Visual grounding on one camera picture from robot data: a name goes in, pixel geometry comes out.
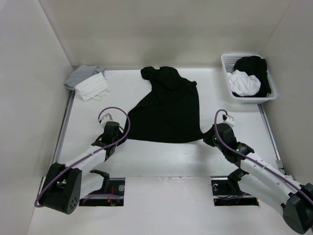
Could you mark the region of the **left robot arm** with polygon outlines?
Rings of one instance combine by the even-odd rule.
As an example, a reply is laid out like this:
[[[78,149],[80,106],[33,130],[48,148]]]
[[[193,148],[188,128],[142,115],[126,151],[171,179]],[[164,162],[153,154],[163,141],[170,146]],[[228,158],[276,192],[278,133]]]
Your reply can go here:
[[[123,179],[112,179],[96,167],[107,161],[123,138],[118,122],[108,121],[89,149],[67,163],[50,166],[36,207],[71,214],[78,206],[114,206],[124,200]]]

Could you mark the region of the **black garment in basket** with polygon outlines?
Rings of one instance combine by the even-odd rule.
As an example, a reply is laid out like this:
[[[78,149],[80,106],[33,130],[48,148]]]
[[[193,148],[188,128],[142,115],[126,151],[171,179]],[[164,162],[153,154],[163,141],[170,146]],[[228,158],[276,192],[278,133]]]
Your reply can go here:
[[[265,59],[260,59],[256,56],[244,57],[237,61],[234,66],[234,71],[239,70],[246,72],[248,75],[255,75],[261,82],[259,92],[254,97],[263,97],[270,93],[270,88],[267,81],[267,64]]]

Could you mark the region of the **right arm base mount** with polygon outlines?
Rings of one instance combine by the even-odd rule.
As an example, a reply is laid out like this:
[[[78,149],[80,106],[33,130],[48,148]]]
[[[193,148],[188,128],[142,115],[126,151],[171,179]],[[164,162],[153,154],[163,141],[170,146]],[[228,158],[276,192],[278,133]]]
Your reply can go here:
[[[243,192],[239,181],[247,175],[241,169],[230,173],[227,177],[213,177],[211,187],[215,206],[259,206],[259,200]]]

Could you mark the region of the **black tank top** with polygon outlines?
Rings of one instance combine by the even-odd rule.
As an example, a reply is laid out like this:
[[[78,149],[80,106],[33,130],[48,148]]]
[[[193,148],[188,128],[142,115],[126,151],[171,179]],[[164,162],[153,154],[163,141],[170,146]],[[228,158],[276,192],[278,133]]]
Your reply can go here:
[[[128,138],[164,143],[200,140],[197,83],[181,77],[172,67],[145,67],[140,73],[152,89],[128,112]]]

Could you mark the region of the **folded white tank top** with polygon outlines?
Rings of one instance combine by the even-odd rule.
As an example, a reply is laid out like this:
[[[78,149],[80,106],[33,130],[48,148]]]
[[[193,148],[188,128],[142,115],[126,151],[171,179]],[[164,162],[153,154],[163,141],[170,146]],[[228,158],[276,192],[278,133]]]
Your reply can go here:
[[[98,73],[89,77],[77,84],[74,88],[78,97],[83,101],[91,99],[101,101],[103,97],[110,94],[110,89],[103,73]]]

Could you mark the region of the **crumpled white tank top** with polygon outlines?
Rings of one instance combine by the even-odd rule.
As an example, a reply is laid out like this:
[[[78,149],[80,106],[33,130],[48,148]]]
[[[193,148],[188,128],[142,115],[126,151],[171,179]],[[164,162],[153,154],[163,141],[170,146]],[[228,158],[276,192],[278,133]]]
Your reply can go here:
[[[243,71],[227,72],[227,78],[231,91],[241,97],[256,95],[261,87],[261,82],[255,75]]]

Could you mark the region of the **folded grey tank top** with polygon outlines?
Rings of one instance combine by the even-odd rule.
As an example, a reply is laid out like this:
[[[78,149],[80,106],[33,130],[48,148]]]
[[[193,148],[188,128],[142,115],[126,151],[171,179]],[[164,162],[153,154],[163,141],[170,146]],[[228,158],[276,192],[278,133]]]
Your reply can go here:
[[[70,91],[73,91],[75,90],[75,86],[79,83],[98,73],[104,74],[105,70],[106,69],[101,65],[81,65],[70,74],[68,79],[64,82],[64,87]]]

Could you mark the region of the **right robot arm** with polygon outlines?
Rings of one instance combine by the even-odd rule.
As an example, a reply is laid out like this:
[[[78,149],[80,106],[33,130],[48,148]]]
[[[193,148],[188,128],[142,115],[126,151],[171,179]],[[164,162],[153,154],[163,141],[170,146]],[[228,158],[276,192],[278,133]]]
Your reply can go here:
[[[203,141],[217,147],[237,169],[228,175],[231,193],[250,194],[277,211],[296,233],[313,227],[313,186],[303,185],[265,162],[247,144],[237,141],[227,123],[213,125]]]

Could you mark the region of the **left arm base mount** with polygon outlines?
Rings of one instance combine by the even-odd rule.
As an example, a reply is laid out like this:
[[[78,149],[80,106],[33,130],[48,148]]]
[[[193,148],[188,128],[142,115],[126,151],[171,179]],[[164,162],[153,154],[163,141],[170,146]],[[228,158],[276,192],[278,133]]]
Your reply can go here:
[[[124,205],[124,178],[112,178],[106,172],[94,169],[82,179],[81,207],[121,207]]]

